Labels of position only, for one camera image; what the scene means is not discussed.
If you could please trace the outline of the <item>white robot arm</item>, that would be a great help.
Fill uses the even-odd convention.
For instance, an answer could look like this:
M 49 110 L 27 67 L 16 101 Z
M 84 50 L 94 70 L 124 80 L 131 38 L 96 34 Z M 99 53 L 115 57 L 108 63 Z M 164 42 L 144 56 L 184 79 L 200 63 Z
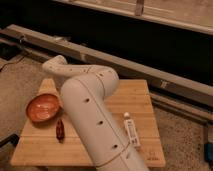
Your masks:
M 62 55 L 42 68 L 65 78 L 60 98 L 65 113 L 97 171 L 150 171 L 104 103 L 117 89 L 117 72 L 103 65 L 68 64 Z

